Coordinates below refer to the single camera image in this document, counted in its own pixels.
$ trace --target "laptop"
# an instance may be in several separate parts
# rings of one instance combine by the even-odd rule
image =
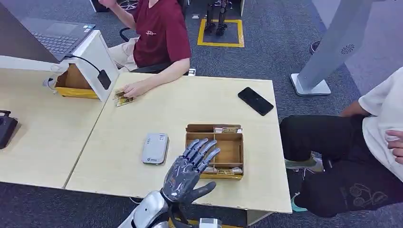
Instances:
[[[0,3],[0,55],[60,63],[94,27],[36,18],[19,21]]]

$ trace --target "white t-shirt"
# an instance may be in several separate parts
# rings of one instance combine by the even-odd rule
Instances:
[[[373,116],[363,121],[365,142],[377,160],[403,181],[403,164],[395,161],[386,141],[387,130],[403,131],[403,67],[358,100]]]

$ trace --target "human hand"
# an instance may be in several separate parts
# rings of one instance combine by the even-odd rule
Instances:
[[[209,149],[217,144],[217,140],[205,138],[196,139],[189,144],[182,156],[179,156],[172,164],[165,176],[162,193],[172,203],[189,205],[196,199],[210,193],[216,186],[210,182],[203,187],[194,189],[200,179],[200,174],[207,168],[209,162],[220,152],[215,148],[204,156]]]
[[[147,81],[139,81],[131,84],[127,84],[123,87],[125,91],[125,97],[136,98],[140,95],[147,93],[153,87]]]
[[[403,164],[403,131],[386,131],[386,134],[388,148],[392,149],[396,162]]]
[[[106,8],[111,8],[116,5],[116,0],[98,0],[98,2]]]

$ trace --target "desk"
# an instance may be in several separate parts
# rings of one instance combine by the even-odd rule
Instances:
[[[51,72],[0,69],[0,109],[18,118],[0,150],[0,181],[62,188],[101,113],[99,100],[54,95]]]
[[[115,88],[148,76],[121,74]],[[248,224],[268,211],[291,213],[277,111],[262,117],[243,103],[237,93],[247,86],[275,105],[271,81],[235,78],[183,76],[121,107],[110,96],[66,189],[143,198],[162,187],[172,162],[183,153],[187,124],[240,124],[244,177],[215,180],[215,190],[195,203],[246,209]],[[153,132],[170,138],[164,165],[141,162],[146,134]]]

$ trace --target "black smartphone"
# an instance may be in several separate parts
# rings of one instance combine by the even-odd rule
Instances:
[[[256,93],[253,89],[246,87],[238,93],[238,97],[252,107],[260,115],[266,115],[274,106]]]

